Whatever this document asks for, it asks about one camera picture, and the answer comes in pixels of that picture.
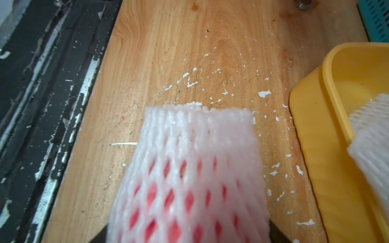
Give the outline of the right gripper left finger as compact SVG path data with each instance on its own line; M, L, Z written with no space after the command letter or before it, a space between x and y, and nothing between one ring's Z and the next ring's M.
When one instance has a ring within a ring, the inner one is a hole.
M107 236L107 227L106 225L89 243L105 243Z

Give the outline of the netted apple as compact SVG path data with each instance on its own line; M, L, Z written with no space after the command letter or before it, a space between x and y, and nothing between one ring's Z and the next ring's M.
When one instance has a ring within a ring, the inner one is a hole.
M258 139L247 109L148 107L114 200L109 243L268 243Z

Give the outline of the small grey metal part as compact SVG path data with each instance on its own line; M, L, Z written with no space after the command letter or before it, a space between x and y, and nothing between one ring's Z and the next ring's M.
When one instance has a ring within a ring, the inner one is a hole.
M308 10L314 3L314 0L296 0L296 6L301 11Z

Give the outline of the yellow plastic tray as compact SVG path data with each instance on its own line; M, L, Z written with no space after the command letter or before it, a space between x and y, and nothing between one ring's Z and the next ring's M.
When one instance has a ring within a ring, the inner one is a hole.
M349 156L349 116L389 91L389 45L344 43L291 91L289 107L331 243L386 243L389 225Z

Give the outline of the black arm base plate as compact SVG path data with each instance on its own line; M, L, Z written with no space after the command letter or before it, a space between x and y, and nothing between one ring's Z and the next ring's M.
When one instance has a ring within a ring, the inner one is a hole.
M121 1L1 1L1 242L39 243Z

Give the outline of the teal plastic basket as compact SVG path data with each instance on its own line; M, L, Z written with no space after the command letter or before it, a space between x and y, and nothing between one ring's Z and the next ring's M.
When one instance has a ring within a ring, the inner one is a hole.
M360 0L357 4L370 42L389 42L389 0Z

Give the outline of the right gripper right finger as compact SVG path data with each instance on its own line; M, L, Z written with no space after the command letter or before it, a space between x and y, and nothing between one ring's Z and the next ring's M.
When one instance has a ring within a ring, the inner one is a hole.
M271 243L292 243L292 241L286 237L271 220L269 221L269 228L269 238Z

